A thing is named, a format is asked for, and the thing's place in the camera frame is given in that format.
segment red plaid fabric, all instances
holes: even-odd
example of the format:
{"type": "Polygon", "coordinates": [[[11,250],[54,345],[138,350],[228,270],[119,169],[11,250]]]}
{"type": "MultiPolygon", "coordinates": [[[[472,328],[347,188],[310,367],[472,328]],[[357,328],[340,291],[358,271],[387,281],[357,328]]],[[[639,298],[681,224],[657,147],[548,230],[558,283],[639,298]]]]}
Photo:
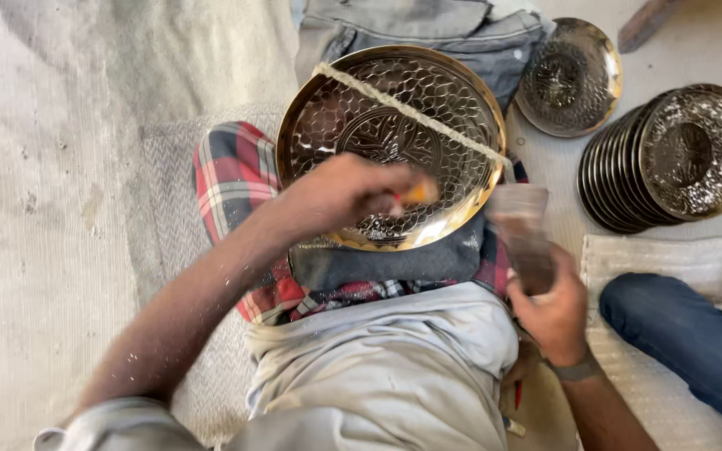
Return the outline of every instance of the red plaid fabric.
{"type": "MultiPolygon", "coordinates": [[[[528,181],[519,160],[518,181],[528,181]]],[[[275,167],[275,145],[246,122],[228,122],[212,128],[196,145],[193,155],[196,196],[208,236],[216,243],[227,236],[261,203],[277,196],[280,182],[275,167]]],[[[508,259],[502,244],[486,230],[480,268],[473,281],[503,297],[508,259]]],[[[349,305],[433,290],[456,283],[444,281],[350,282],[335,290],[309,291],[299,286],[286,255],[261,277],[238,303],[242,316],[256,324],[276,325],[349,305]]]]}

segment brass plate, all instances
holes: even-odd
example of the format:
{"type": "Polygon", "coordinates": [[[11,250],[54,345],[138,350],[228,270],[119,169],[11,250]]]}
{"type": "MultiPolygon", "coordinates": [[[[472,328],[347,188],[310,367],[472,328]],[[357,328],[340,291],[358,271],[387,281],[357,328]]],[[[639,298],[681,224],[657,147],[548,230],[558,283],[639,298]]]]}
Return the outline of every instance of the brass plate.
{"type": "Polygon", "coordinates": [[[615,110],[623,69],[614,44],[578,18],[558,18],[556,30],[531,57],[516,94],[526,118],[555,137],[580,137],[615,110]]]}
{"type": "MultiPolygon", "coordinates": [[[[378,46],[332,64],[500,154],[503,117],[484,82],[454,58],[421,46],[378,46]]],[[[370,216],[329,233],[366,251],[405,251],[437,241],[486,202],[502,165],[378,104],[334,79],[311,78],[292,101],[277,136],[277,175],[287,188],[326,158],[354,152],[379,163],[404,161],[434,176],[440,200],[407,205],[401,218],[370,216]]]]}
{"type": "Polygon", "coordinates": [[[693,84],[651,112],[639,144],[639,172],[670,215],[700,220],[722,213],[722,87],[693,84]]]}

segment dark blue cloth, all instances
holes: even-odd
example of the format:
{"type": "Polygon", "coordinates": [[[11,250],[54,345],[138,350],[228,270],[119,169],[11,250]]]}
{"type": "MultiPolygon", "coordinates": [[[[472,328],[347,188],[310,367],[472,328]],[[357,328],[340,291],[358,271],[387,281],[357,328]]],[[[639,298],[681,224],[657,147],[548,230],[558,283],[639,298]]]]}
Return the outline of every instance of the dark blue cloth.
{"type": "Polygon", "coordinates": [[[680,280],[628,273],[601,293],[601,316],[722,415],[722,313],[680,280]]]}

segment man's right hand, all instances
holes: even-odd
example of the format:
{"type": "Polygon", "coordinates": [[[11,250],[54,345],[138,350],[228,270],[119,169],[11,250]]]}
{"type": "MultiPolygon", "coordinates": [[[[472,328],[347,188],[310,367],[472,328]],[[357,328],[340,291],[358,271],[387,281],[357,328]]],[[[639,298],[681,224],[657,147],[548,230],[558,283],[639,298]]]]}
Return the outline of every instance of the man's right hand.
{"type": "Polygon", "coordinates": [[[556,280],[547,294],[528,297],[520,278],[510,274],[508,297],[522,326],[534,337],[542,352],[556,367],[580,364],[587,356],[584,329],[587,326],[587,288],[576,271],[573,256],[550,243],[556,263],[556,280]]]}

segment dusty floor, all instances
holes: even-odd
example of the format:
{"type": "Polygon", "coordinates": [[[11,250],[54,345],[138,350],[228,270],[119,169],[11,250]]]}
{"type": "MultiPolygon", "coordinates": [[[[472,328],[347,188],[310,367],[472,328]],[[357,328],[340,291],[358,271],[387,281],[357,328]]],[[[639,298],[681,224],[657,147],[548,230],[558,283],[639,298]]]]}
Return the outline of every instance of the dusty floor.
{"type": "MultiPolygon", "coordinates": [[[[536,3],[615,37],[642,0],[536,3]]],[[[162,282],[146,271],[153,255],[135,244],[128,195],[141,180],[140,128],[293,96],[287,8],[0,0],[0,449],[24,449],[68,414],[109,340],[162,282]]],[[[691,0],[623,67],[615,117],[667,88],[722,84],[722,2],[691,0]]],[[[546,137],[518,111],[507,135],[532,181],[554,193],[552,236],[580,252],[584,233],[602,231],[582,219],[569,174],[546,169],[576,160],[587,139],[546,137]]],[[[722,217],[647,233],[721,234],[722,217]]],[[[240,392],[246,381],[230,379],[231,365],[224,387],[240,392]]]]}

